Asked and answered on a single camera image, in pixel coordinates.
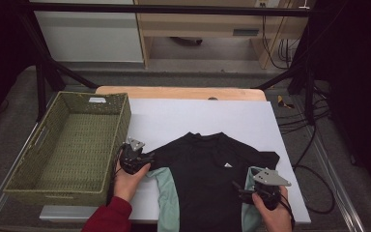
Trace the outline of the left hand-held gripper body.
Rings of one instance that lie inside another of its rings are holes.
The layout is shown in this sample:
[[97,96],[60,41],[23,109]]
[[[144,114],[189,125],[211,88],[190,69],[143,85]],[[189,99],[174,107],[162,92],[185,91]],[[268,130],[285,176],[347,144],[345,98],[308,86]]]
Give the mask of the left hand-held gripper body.
[[121,167],[128,174],[137,173],[145,165],[145,160],[142,157],[143,147],[143,142],[131,137],[121,146],[119,161]]

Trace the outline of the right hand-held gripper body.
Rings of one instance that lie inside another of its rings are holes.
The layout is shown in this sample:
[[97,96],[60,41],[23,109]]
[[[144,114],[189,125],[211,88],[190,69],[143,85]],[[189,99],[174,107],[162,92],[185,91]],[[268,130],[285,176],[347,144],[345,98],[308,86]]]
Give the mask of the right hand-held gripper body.
[[253,175],[254,189],[268,210],[274,210],[281,200],[280,186],[289,187],[291,182],[281,177],[276,170],[257,168]]

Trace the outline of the black and mint green shirt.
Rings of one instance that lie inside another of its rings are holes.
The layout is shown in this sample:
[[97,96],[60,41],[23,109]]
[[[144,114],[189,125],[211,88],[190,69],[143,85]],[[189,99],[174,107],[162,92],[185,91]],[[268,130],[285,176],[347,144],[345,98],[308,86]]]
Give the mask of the black and mint green shirt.
[[232,182],[251,187],[254,167],[274,169],[275,152],[260,152],[220,132],[187,133],[153,150],[148,175],[157,180],[157,232],[254,232],[262,217]]

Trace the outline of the green woven basket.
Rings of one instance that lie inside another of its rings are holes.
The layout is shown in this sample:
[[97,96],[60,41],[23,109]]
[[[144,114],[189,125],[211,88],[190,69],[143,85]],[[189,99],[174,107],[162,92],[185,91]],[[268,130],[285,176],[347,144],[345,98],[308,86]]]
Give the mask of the green woven basket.
[[[90,103],[91,97],[106,103]],[[26,204],[104,204],[130,116],[126,93],[58,93],[4,192]]]

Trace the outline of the person's right hand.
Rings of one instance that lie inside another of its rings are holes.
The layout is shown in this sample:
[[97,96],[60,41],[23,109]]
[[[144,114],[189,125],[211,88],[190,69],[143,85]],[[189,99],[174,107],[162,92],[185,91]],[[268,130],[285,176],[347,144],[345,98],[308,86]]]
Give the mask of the person's right hand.
[[278,206],[270,211],[264,204],[262,198],[257,194],[252,194],[252,200],[262,216],[267,232],[292,232],[292,216],[288,207],[288,190],[281,186],[281,202]]

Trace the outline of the person's left hand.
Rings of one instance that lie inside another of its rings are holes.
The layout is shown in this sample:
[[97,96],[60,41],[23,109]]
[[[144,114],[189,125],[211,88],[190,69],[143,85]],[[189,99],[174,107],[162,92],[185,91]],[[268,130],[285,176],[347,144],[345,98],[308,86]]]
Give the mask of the person's left hand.
[[128,174],[120,163],[117,163],[113,195],[129,202],[135,195],[139,183],[148,173],[150,166],[148,163],[135,174]]

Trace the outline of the light wooden table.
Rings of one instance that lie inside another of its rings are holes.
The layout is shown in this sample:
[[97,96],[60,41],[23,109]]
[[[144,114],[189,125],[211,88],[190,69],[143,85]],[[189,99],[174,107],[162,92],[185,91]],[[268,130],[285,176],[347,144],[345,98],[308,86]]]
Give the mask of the light wooden table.
[[146,87],[100,86],[97,94],[127,93],[132,99],[177,99],[265,102],[266,95],[259,89],[201,88],[201,87]]

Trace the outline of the white table board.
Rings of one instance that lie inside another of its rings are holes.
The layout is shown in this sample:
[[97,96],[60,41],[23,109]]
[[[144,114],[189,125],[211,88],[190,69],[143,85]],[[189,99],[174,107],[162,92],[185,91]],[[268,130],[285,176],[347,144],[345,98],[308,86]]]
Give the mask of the white table board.
[[[131,120],[128,136],[145,142],[149,152],[187,132],[210,135],[224,132],[259,151],[280,156],[278,174],[291,182],[288,187],[297,224],[311,222],[297,178],[269,101],[212,101],[173,99],[129,99]],[[144,178],[131,201],[130,219],[138,223],[157,223],[158,188],[154,178]],[[51,222],[85,222],[97,207],[46,205],[40,219]]]

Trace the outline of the yellow and black tape piece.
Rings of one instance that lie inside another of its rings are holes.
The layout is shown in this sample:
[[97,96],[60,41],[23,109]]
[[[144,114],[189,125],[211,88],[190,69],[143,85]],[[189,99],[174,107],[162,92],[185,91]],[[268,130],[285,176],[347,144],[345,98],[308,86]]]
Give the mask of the yellow and black tape piece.
[[286,108],[295,108],[292,103],[286,103],[282,96],[277,96],[277,104],[279,107],[286,107]]

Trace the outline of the black metal stand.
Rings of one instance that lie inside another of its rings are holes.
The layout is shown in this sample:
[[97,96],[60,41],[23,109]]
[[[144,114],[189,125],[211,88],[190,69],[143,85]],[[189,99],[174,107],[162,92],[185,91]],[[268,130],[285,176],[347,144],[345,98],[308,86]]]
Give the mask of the black metal stand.
[[14,0],[13,9],[25,29],[28,38],[31,40],[30,49],[37,60],[36,72],[39,106],[37,121],[40,121],[46,112],[45,83],[48,83],[54,91],[62,91],[66,87],[61,77],[61,74],[64,74],[89,89],[96,89],[99,85],[73,72],[52,58],[39,23],[34,23],[32,20],[35,14],[30,8],[30,5],[31,2],[29,0]]
[[314,113],[313,113],[313,94],[314,94],[314,77],[313,74],[307,68],[308,60],[309,60],[309,51],[312,48],[312,44],[309,41],[310,37],[310,29],[309,25],[306,25],[305,29],[305,45],[306,50],[301,53],[294,65],[291,65],[289,68],[286,69],[285,72],[281,73],[277,77],[272,78],[271,80],[257,86],[257,89],[260,90],[267,90],[271,88],[274,84],[279,83],[280,81],[287,79],[288,77],[292,77],[292,81],[289,85],[288,92],[291,94],[295,94],[299,91],[300,81],[295,79],[295,74],[304,73],[305,80],[303,81],[304,88],[305,88],[305,104],[304,104],[304,115],[305,119],[311,126],[315,125]]

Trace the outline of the white cabinet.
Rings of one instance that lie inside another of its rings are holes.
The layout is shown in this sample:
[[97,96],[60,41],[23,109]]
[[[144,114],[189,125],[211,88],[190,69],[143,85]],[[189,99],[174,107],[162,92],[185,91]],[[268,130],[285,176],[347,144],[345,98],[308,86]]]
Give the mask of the white cabinet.
[[62,62],[142,63],[135,14],[35,12],[51,56]]

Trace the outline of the light wooden desk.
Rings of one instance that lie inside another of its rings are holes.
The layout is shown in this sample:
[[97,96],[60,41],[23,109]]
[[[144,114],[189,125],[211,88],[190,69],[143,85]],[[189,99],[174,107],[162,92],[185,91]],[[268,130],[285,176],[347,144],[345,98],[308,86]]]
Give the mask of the light wooden desk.
[[[136,5],[178,5],[260,8],[258,0],[133,0]],[[269,0],[268,8],[309,10],[317,0]],[[283,40],[299,38],[307,24],[305,17],[219,14],[139,14],[143,55],[150,56],[150,39],[247,38],[259,58],[260,67],[268,68],[273,54]]]

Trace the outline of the black horizontal frame bar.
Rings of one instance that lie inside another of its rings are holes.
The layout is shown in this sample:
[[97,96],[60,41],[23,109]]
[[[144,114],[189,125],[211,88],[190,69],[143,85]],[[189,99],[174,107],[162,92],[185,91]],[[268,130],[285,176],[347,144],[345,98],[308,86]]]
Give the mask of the black horizontal frame bar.
[[23,8],[42,12],[177,14],[177,15],[264,15],[307,17],[309,10],[214,6],[121,5],[76,3],[25,3]]

